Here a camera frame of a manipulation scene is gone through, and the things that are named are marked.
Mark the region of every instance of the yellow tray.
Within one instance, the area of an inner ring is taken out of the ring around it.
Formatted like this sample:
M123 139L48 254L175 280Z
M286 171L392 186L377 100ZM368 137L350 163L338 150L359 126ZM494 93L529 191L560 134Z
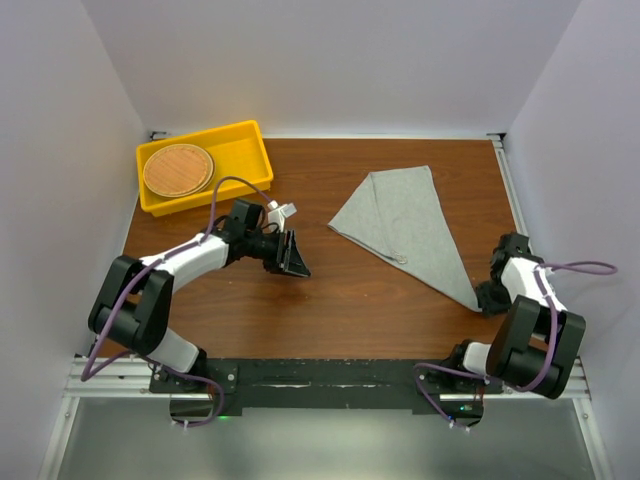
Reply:
M182 198L167 198L153 193L144 183L143 171L147 160L155 152L168 145L188 143L204 148L215 163L211 181L198 193ZM139 145L136 150L138 185L142 210L160 217L189 208L211 203L213 187L222 177L234 175L253 183L260 190L268 190L273 180L273 171L262 142L260 128L255 120L234 123L224 127L189 133ZM228 180L218 191L218 201L253 193L243 183Z

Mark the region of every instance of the wooden disc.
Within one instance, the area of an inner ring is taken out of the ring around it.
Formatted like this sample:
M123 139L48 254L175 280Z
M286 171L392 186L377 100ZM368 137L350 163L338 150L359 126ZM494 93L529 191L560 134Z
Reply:
M214 164L206 150L195 145L169 145L151 155L144 166L144 183L163 197L184 197L209 183Z

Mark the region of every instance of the cloth fold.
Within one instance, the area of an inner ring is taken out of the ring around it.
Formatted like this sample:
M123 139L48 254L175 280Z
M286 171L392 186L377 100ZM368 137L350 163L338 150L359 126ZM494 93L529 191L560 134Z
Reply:
M429 167L370 173L329 227L470 310L480 311Z

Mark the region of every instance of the round wooden board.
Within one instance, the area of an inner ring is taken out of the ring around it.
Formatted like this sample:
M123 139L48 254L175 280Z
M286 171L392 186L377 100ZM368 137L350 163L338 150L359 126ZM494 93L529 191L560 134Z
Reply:
M178 198L201 190L211 180L214 168L206 150L195 145L169 145L151 155L143 178L153 193Z

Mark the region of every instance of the gray cloth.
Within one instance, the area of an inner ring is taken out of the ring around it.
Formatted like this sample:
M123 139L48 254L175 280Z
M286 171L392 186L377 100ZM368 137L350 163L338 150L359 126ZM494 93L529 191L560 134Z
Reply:
M470 310L479 311L429 167L370 173L329 227Z

